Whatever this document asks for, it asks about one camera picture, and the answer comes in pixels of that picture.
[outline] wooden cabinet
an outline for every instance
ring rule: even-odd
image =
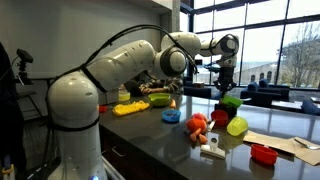
[[[100,139],[102,155],[125,179],[186,179],[101,126]]]

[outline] red cup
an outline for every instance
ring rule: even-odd
[[[216,121],[215,126],[226,126],[228,124],[228,113],[223,110],[215,110],[211,113],[211,120]]]
[[[102,113],[102,112],[106,112],[107,111],[107,106],[106,105],[99,105],[99,112]]]
[[[251,156],[263,164],[273,165],[277,161],[278,153],[268,147],[253,144],[251,145]]]

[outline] gray wall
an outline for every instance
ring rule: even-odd
[[[0,0],[0,41],[11,60],[16,57],[17,48],[34,57],[34,62],[27,64],[29,77],[50,77],[82,64],[108,38],[125,28],[161,25],[161,16],[125,0]],[[122,37],[100,55],[138,39],[147,40],[160,50],[160,33],[142,30]],[[34,99],[47,114],[45,82],[17,86],[19,91],[36,90]],[[30,103],[23,101],[21,108],[29,109]]]

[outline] yellow sponge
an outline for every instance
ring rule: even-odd
[[[123,116],[138,111],[143,111],[149,107],[149,103],[143,101],[133,102],[128,105],[118,104],[113,108],[113,113],[117,116]]]

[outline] tree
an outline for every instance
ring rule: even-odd
[[[302,85],[317,87],[320,75],[319,25],[311,23],[299,26],[287,46],[282,49],[280,71],[282,83],[293,87]]]

